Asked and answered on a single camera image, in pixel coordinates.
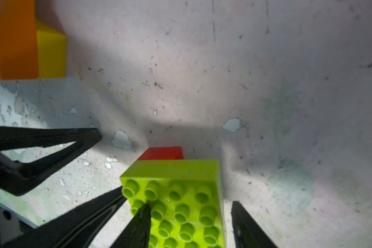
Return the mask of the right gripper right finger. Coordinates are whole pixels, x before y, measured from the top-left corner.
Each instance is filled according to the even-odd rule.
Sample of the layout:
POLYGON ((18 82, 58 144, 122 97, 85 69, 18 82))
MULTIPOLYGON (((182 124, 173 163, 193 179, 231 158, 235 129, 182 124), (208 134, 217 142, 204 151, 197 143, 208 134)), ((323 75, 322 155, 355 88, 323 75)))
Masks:
POLYGON ((232 202, 231 218, 237 248, 277 248, 238 201, 232 202))

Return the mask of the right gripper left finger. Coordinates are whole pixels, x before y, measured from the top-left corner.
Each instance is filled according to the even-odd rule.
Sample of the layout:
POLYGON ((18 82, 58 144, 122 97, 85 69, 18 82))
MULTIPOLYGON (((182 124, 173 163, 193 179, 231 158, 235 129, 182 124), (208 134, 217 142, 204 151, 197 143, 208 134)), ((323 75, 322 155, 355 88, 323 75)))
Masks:
POLYGON ((112 244, 112 248, 147 248, 151 229, 151 207, 144 204, 112 244))

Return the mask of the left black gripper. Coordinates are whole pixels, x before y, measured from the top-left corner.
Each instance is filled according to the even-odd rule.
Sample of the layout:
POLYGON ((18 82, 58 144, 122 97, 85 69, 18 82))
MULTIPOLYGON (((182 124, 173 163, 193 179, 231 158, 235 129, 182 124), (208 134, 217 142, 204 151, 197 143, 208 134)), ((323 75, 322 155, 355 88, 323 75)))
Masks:
MULTIPOLYGON (((25 195, 101 139, 97 128, 0 126, 0 189, 25 195)), ((127 200, 122 190, 109 191, 38 228, 0 206, 0 248, 87 248, 127 200)))

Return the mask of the lime lego brick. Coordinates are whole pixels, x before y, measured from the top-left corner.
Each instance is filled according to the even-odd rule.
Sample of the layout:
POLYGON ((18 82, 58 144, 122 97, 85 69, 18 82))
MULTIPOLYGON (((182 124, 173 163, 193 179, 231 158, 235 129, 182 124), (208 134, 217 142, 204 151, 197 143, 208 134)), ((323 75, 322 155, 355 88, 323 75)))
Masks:
POLYGON ((224 248, 218 160, 138 160, 121 176, 131 213, 151 208, 150 248, 224 248))

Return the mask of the small red lego brick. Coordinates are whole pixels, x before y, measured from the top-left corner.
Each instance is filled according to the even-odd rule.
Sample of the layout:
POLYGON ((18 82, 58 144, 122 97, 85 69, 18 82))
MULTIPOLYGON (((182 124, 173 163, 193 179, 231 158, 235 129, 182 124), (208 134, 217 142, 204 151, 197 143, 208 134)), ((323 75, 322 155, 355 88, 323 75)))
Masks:
POLYGON ((148 148, 137 161, 143 160, 183 160, 181 146, 148 148))

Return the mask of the orange lego brick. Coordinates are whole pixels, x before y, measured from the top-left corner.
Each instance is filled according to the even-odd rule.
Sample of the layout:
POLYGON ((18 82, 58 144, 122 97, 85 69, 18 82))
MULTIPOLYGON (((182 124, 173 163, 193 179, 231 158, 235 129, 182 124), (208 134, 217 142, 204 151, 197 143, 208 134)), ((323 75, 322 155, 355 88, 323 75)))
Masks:
POLYGON ((0 79, 38 78, 34 1, 0 1, 0 79))

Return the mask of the yellow lego brick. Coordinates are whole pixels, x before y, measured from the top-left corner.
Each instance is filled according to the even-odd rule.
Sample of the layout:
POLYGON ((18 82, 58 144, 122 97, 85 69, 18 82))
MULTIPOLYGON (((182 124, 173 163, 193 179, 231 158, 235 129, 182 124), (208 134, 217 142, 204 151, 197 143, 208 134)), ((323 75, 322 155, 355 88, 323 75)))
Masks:
POLYGON ((38 77, 40 79, 66 76, 67 37, 36 20, 38 77))

